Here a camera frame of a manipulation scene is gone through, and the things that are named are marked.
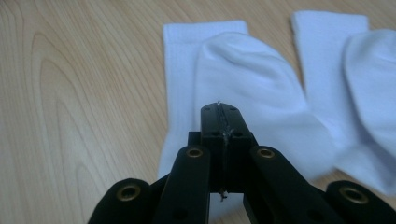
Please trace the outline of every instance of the wood grain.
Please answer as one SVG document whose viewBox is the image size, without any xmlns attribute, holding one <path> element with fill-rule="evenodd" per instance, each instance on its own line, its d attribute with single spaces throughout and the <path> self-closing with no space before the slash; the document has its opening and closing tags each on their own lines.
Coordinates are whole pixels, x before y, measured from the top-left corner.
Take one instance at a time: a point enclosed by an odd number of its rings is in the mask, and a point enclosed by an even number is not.
<svg viewBox="0 0 396 224">
<path fill-rule="evenodd" d="M 1 0 L 0 223 L 85 223 L 115 182 L 155 181 L 167 128 L 165 23 L 245 20 L 299 71 L 290 15 L 301 9 L 396 29 L 392 0 Z M 315 185 L 340 178 L 349 177 Z M 241 209 L 217 223 L 248 219 Z"/>
</svg>

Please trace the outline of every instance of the table surface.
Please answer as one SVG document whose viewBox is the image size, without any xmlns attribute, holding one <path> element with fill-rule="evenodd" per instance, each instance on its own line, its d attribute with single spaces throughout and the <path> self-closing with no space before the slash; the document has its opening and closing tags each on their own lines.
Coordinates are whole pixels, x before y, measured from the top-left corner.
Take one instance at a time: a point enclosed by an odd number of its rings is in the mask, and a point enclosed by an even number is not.
<svg viewBox="0 0 396 224">
<path fill-rule="evenodd" d="M 396 29 L 393 0 L 1 0 L 0 223 L 85 223 L 115 182 L 156 180 L 167 131 L 165 23 L 244 20 L 301 74 L 290 15 L 302 9 Z M 241 208 L 217 223 L 248 218 Z"/>
</svg>

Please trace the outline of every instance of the brass rivet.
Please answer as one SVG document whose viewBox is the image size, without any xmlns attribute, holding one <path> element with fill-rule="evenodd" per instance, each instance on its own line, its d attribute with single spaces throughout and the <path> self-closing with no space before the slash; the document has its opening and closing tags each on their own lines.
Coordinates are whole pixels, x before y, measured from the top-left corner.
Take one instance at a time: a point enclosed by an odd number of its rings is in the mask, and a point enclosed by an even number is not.
<svg viewBox="0 0 396 224">
<path fill-rule="evenodd" d="M 353 203 L 366 204 L 369 202 L 369 198 L 357 189 L 353 189 L 350 187 L 341 187 L 340 193 L 341 195 L 343 195 L 344 198 Z"/>
<path fill-rule="evenodd" d="M 272 159 L 275 156 L 275 152 L 267 148 L 260 148 L 257 150 L 257 155 L 265 159 Z"/>
<path fill-rule="evenodd" d="M 204 155 L 204 152 L 199 148 L 192 147 L 189 150 L 187 150 L 187 156 L 191 158 L 198 158 L 201 157 L 202 155 Z"/>
<path fill-rule="evenodd" d="M 136 184 L 128 184 L 117 191 L 117 198 L 122 202 L 129 202 L 139 196 L 141 188 Z"/>
</svg>

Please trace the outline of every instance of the white sock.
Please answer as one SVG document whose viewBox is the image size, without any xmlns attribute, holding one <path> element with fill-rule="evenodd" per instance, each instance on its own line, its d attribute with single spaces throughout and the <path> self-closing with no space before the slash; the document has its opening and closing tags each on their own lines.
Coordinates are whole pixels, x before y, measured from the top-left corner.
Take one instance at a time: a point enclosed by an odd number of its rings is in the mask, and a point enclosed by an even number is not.
<svg viewBox="0 0 396 224">
<path fill-rule="evenodd" d="M 360 150 L 359 157 L 346 156 L 344 166 L 350 174 L 368 179 L 370 185 L 394 195 L 396 32 L 379 30 L 353 36 L 346 46 L 345 71 L 358 116 L 379 146 Z M 364 172 L 352 168 L 355 163 Z"/>
<path fill-rule="evenodd" d="M 163 27 L 168 104 L 168 134 L 163 144 L 158 177 L 172 169 L 178 151 L 187 145 L 193 128 L 193 77 L 198 50 L 208 38 L 223 32 L 248 33 L 244 21 L 173 23 Z"/>
<path fill-rule="evenodd" d="M 237 107 L 260 145 L 274 147 L 306 178 L 330 172 L 336 150 L 310 114 L 288 62 L 261 41 L 237 33 L 213 37 L 201 47 L 195 78 L 195 126 L 202 106 L 217 101 Z M 242 196 L 211 199 L 211 220 L 242 205 Z"/>
<path fill-rule="evenodd" d="M 368 31 L 367 18 L 300 11 L 293 14 L 292 26 L 308 103 L 344 151 L 335 166 L 383 193 L 394 194 L 396 161 L 361 124 L 343 66 L 348 39 Z"/>
<path fill-rule="evenodd" d="M 347 149 L 366 141 L 343 73 L 347 40 L 368 30 L 361 15 L 298 11 L 291 17 L 312 112 L 328 128 L 335 144 Z"/>
</svg>

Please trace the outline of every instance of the black plastic part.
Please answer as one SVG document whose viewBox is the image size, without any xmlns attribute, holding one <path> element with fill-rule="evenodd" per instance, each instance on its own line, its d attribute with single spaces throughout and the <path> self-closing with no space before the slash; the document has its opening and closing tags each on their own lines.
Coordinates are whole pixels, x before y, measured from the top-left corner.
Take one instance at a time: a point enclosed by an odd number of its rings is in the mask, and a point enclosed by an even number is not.
<svg viewBox="0 0 396 224">
<path fill-rule="evenodd" d="M 395 211 L 360 185 L 309 185 L 279 151 L 259 147 L 239 110 L 225 104 L 202 108 L 201 131 L 189 133 L 169 175 L 151 186 L 116 183 L 89 223 L 207 223 L 209 192 L 224 191 L 244 193 L 251 223 L 396 223 Z"/>
<path fill-rule="evenodd" d="M 210 153 L 183 147 L 177 154 L 152 223 L 207 223 Z"/>
<path fill-rule="evenodd" d="M 332 182 L 325 197 L 347 223 L 396 223 L 396 212 L 388 204 L 370 190 L 350 181 Z"/>
<path fill-rule="evenodd" d="M 201 143 L 212 155 L 211 191 L 243 192 L 248 149 L 257 144 L 240 111 L 231 105 L 201 109 Z"/>
<path fill-rule="evenodd" d="M 121 180 L 96 205 L 88 223 L 148 223 L 149 197 L 150 186 L 145 181 L 132 178 Z"/>
<path fill-rule="evenodd" d="M 254 147 L 250 157 L 253 165 L 247 200 L 253 200 L 250 204 L 265 202 L 275 223 L 344 223 L 280 152 L 271 147 Z M 247 213 L 258 223 L 268 223 L 260 218 L 260 211 L 252 209 Z"/>
</svg>

